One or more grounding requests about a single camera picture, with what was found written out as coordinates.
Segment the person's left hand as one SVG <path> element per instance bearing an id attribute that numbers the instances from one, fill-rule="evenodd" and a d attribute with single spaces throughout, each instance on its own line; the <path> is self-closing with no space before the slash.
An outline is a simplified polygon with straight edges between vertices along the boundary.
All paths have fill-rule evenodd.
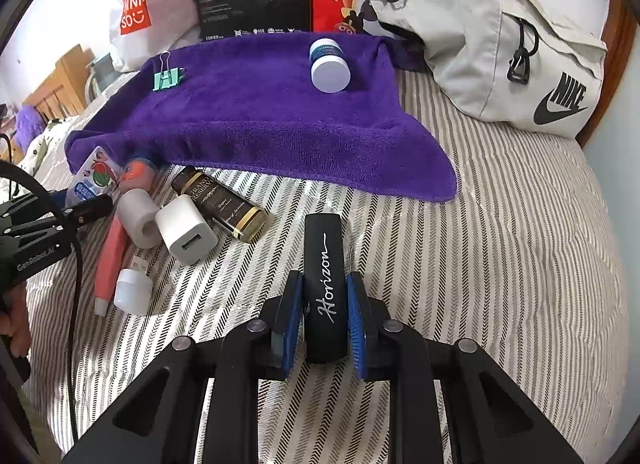
<path id="1" fill-rule="evenodd" d="M 11 340 L 10 351 L 15 358 L 26 357 L 32 346 L 26 296 L 25 282 L 4 294 L 8 301 L 6 312 L 1 314 L 1 334 Z"/>

